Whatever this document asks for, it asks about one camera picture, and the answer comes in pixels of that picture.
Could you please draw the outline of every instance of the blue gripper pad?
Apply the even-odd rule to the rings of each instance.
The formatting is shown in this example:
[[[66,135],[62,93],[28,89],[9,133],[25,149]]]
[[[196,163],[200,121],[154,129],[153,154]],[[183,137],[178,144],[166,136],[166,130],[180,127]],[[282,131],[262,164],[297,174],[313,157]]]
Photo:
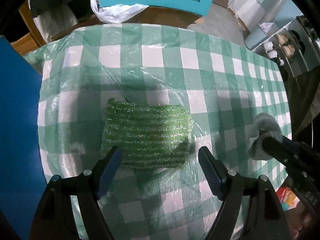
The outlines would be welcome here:
[[[199,164],[201,166],[201,169],[204,173],[205,178],[207,179],[207,182],[209,184],[209,187],[211,189],[211,192],[213,195],[217,196],[219,200],[224,200],[224,194],[222,191],[222,179],[221,177],[224,177],[224,174],[221,174],[215,169],[214,164],[216,162],[219,162],[218,165],[223,165],[218,160],[215,160],[215,158],[212,156],[211,152],[207,147],[201,147],[198,152],[198,159]]]
[[[122,161],[121,149],[118,148],[113,153],[110,161],[108,162],[106,168],[102,172],[97,189],[97,199],[101,199],[109,190],[109,186],[116,175],[117,170],[119,169],[120,163]]]

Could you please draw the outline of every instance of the blue textured grip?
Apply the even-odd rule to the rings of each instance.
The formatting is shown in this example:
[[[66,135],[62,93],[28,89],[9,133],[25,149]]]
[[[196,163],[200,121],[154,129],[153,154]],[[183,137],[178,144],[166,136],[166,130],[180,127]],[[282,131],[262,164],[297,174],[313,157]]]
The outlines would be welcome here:
[[[219,200],[223,200],[224,196],[222,192],[221,178],[218,176],[207,154],[201,148],[199,149],[199,152],[198,152],[198,159],[212,194],[217,196]]]
[[[109,163],[102,172],[97,189],[97,198],[101,199],[109,190],[109,186],[119,169],[120,163],[122,161],[121,149],[118,148],[112,155]]]

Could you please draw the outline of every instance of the gray floor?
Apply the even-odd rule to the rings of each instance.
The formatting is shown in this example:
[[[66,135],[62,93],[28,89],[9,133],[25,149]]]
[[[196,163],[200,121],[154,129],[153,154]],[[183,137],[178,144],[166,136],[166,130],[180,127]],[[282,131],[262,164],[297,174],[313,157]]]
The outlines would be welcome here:
[[[204,23],[191,24],[188,26],[188,30],[213,35],[245,47],[243,30],[236,18],[227,9],[214,3],[210,7],[208,15],[204,17]]]

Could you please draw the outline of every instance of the checkered tablecloth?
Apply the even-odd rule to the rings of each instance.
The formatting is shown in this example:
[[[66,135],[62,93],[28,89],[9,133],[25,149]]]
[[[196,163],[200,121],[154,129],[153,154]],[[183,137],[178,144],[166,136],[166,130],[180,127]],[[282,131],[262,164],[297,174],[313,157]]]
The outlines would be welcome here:
[[[245,136],[258,113],[274,116],[289,138],[291,126],[277,65],[243,47],[175,27],[98,25],[77,29],[26,60],[43,69],[38,133],[47,180],[76,176],[100,159],[109,98],[182,104],[190,111],[193,139],[183,170],[121,168],[100,200],[116,239],[205,238],[221,203],[197,161],[201,146],[243,176],[267,175],[276,189],[286,177],[276,160],[254,161],[245,153]],[[244,201],[235,230],[246,207]]]

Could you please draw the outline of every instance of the beige shoe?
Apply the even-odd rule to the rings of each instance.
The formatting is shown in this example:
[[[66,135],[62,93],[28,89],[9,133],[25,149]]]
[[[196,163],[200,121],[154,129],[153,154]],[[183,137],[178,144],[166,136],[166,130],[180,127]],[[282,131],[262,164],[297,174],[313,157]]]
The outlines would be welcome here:
[[[284,54],[287,58],[291,58],[295,52],[295,48],[292,44],[289,44],[288,46],[283,46]]]
[[[287,36],[282,34],[276,34],[276,39],[281,46],[283,46],[288,41]]]

